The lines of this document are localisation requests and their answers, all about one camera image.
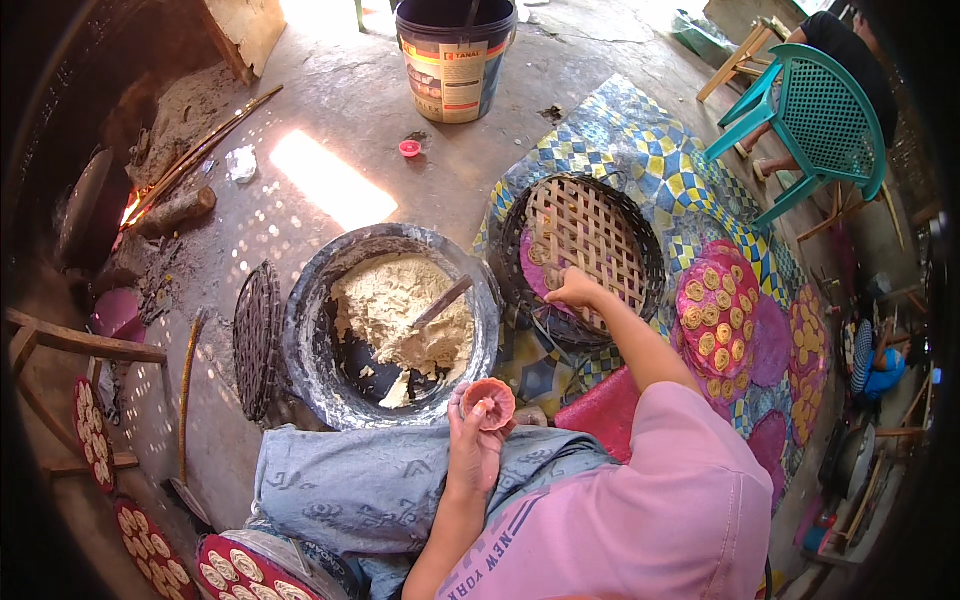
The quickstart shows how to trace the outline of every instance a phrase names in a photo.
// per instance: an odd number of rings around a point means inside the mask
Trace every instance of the woven bamboo tray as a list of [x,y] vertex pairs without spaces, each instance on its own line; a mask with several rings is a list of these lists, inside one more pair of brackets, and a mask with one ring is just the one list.
[[644,320],[657,311],[666,280],[660,243],[626,194],[583,176],[539,180],[511,206],[488,254],[504,300],[546,324],[555,341],[576,347],[604,346],[610,332],[599,315],[578,318],[545,304],[520,265],[523,232],[530,229],[531,256],[544,268],[549,289],[559,270],[577,266],[616,293]]

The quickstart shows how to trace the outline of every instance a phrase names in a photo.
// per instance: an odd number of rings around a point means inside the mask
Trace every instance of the wooden frame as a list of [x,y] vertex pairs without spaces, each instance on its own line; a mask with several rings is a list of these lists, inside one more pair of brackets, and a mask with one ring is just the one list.
[[[37,346],[46,346],[65,352],[89,355],[90,363],[87,368],[87,375],[93,377],[91,381],[99,379],[100,370],[103,367],[102,358],[158,363],[165,366],[167,362],[166,352],[156,346],[114,340],[50,324],[12,308],[7,309],[5,317],[6,322],[16,328],[16,333],[10,343],[11,377],[16,382],[16,388],[37,418],[73,454],[73,457],[69,459],[42,468],[51,477],[89,473],[86,458],[77,445],[75,436],[47,410],[36,394],[34,387],[20,376],[23,374],[23,370],[34,350]],[[133,468],[139,466],[139,464],[137,458],[130,452],[119,452],[113,455],[114,468]]]
[[753,77],[759,77],[763,71],[752,69],[747,65],[748,62],[769,66],[770,61],[754,58],[754,54],[760,51],[763,44],[770,39],[770,36],[776,34],[780,41],[786,41],[790,37],[790,30],[780,23],[776,17],[772,19],[758,18],[754,21],[754,27],[747,35],[747,39],[740,44],[740,47],[723,63],[723,66],[716,72],[710,81],[704,85],[700,93],[697,94],[698,102],[705,102],[707,97],[712,94],[717,87],[729,82],[737,73],[746,73]]

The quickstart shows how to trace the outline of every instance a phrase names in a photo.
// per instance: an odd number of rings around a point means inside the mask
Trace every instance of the yellow spiral snack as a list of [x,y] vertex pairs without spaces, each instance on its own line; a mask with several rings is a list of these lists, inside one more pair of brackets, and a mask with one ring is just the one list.
[[729,273],[723,275],[723,289],[727,290],[728,294],[736,293],[736,284],[733,283],[733,276]]
[[717,368],[718,371],[724,370],[730,365],[730,353],[727,352],[726,348],[720,348],[717,350],[717,353],[713,356],[713,366]]
[[743,325],[743,311],[736,306],[730,309],[730,324],[734,329],[739,329]]
[[684,291],[686,296],[694,302],[700,302],[704,299],[704,286],[700,285],[700,281],[696,279],[688,281]]
[[733,336],[733,331],[730,329],[728,324],[720,323],[717,326],[717,342],[721,344],[728,344],[731,336]]
[[681,323],[683,323],[687,329],[693,330],[700,326],[700,321],[703,319],[703,316],[703,311],[700,310],[700,306],[691,305],[684,311],[684,317],[681,319]]
[[739,362],[739,360],[743,358],[744,348],[746,348],[746,345],[743,343],[743,340],[733,340],[733,346],[731,347],[733,360]]
[[709,331],[700,337],[700,346],[697,348],[704,356],[709,356],[717,346],[717,340]]
[[723,290],[717,292],[717,306],[720,307],[720,310],[730,310],[730,294],[724,292]]
[[720,396],[720,380],[711,379],[707,382],[707,393],[710,394],[710,397]]
[[704,271],[704,285],[706,285],[710,291],[720,287],[720,275],[713,270],[713,267],[707,267],[707,270]]
[[713,302],[707,302],[704,306],[703,324],[707,327],[713,327],[720,321],[720,309]]

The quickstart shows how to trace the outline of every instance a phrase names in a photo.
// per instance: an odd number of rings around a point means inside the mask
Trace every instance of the light blue cloth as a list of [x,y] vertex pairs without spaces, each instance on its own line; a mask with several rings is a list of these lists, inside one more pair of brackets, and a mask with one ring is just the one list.
[[867,359],[867,364],[871,365],[871,368],[867,375],[867,385],[864,387],[863,393],[873,400],[883,396],[900,383],[900,380],[903,379],[903,372],[906,371],[906,361],[903,360],[903,356],[898,351],[887,348],[883,351],[883,355],[887,359],[886,371],[873,368],[875,351],[872,351]]
[[[444,492],[448,427],[264,434],[254,480],[255,515],[290,538],[342,558],[360,558],[370,598],[403,584],[430,535]],[[541,486],[617,465],[585,433],[519,426],[503,446],[487,520]]]

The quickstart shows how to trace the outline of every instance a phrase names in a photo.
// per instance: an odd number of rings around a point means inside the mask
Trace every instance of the concrete floor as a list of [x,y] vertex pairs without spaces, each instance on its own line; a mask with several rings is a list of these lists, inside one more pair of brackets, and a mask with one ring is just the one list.
[[[190,320],[199,306],[211,308],[213,316],[201,335],[191,382],[188,485],[218,530],[239,528],[249,513],[262,434],[244,418],[235,392],[230,325],[252,268],[265,258],[273,260],[286,299],[305,262],[344,232],[342,224],[381,220],[434,228],[468,247],[493,184],[553,129],[537,111],[554,104],[574,108],[614,73],[655,98],[707,144],[719,136],[715,123],[738,97],[721,88],[704,104],[696,102],[713,70],[656,31],[661,21],[653,16],[662,16],[662,10],[653,3],[616,1],[598,8],[554,0],[532,9],[536,24],[518,26],[491,113],[466,125],[439,125],[415,111],[403,57],[383,27],[389,19],[382,11],[368,17],[379,33],[360,35],[349,3],[338,3],[346,7],[342,13],[322,15],[312,14],[309,4],[285,3],[288,28],[262,80],[235,104],[240,107],[277,84],[284,84],[283,91],[220,144],[209,176],[193,178],[192,185],[214,189],[218,204],[212,217],[180,232],[183,248],[168,269],[175,309],[148,330],[147,342],[167,349],[169,372],[136,364],[127,380],[120,429],[142,464],[132,488],[138,500],[155,504],[157,521],[183,556],[191,555],[193,534],[156,484],[177,474],[175,390]],[[396,145],[415,132],[425,137],[424,155],[404,159]],[[287,163],[281,169],[271,160],[278,146],[292,140],[302,142],[294,154],[309,157],[305,171]],[[252,182],[237,185],[227,179],[224,156],[249,143],[256,146],[258,172]],[[784,153],[777,139],[765,139],[755,157]],[[765,206],[781,192],[775,182],[760,188],[749,163],[733,152],[724,159]],[[390,200],[396,210],[375,213]],[[835,275],[826,238],[807,241],[802,249],[793,243],[798,232],[819,220],[813,203],[805,203],[778,227],[805,268],[824,266]],[[833,378],[828,390],[836,397],[825,397],[804,464],[774,519],[771,560],[788,577],[803,565],[792,539],[806,495],[816,486],[826,435],[842,398]],[[298,424],[316,428],[316,419],[304,413],[298,412]]]

